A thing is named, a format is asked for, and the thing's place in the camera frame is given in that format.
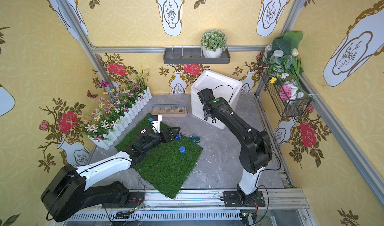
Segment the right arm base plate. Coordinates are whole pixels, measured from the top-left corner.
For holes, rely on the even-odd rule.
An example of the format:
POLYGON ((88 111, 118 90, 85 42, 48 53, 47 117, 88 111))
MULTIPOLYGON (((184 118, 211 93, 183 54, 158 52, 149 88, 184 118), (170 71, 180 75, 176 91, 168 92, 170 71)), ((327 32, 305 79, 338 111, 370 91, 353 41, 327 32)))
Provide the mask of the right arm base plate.
POLYGON ((220 201, 224 202, 226 208, 266 206, 264 195, 260 190, 250 195, 245 195, 242 191, 224 191, 220 201))

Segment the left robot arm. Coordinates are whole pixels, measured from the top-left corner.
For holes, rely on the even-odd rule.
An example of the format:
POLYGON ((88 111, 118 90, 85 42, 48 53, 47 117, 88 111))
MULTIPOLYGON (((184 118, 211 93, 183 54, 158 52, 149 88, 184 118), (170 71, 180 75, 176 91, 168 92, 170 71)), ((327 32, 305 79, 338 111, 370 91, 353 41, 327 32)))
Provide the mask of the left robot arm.
POLYGON ((86 166, 62 167, 41 196, 49 215, 59 223, 91 206, 128 206, 132 199, 121 182, 101 187, 95 184, 115 173, 139 166, 148 151, 161 143, 172 142, 180 130, 180 127, 172 127, 151 133, 149 128, 143 128, 136 133, 136 142, 125 151, 86 166))

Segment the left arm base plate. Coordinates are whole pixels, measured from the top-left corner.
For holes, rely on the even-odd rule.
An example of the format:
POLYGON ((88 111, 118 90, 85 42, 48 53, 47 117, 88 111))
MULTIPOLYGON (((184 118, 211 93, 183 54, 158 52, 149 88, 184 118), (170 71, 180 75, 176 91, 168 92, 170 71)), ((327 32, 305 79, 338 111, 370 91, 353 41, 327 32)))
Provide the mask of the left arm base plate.
POLYGON ((102 204, 104 209, 133 209, 144 202, 145 192, 136 191, 123 193, 116 203, 102 204))

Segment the white three-drawer cabinet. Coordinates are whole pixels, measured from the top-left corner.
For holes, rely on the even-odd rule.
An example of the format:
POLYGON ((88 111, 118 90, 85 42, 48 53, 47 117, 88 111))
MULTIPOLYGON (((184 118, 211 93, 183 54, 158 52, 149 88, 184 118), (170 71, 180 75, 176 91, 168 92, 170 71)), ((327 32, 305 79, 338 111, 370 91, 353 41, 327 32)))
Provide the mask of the white three-drawer cabinet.
POLYGON ((236 79, 212 70, 205 70, 191 86, 192 115, 216 128, 225 129, 226 126, 221 121, 217 120, 213 124, 212 118, 208 118, 207 121, 204 120, 203 104, 198 97, 198 92, 205 88, 212 89, 215 98, 223 97, 231 108, 235 110, 242 86, 242 82, 236 79))

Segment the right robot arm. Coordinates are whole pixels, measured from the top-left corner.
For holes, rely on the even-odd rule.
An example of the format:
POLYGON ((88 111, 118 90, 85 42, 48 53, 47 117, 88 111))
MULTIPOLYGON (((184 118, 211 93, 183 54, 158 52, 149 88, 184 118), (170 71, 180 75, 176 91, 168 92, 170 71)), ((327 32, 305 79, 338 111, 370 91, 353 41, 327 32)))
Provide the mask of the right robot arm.
POLYGON ((244 196, 254 194, 261 172, 273 158, 270 136, 247 124, 224 98, 216 98, 212 89, 199 91, 198 97, 203 105, 204 120, 212 118, 221 121, 239 141, 239 160, 244 169, 239 189, 244 196))

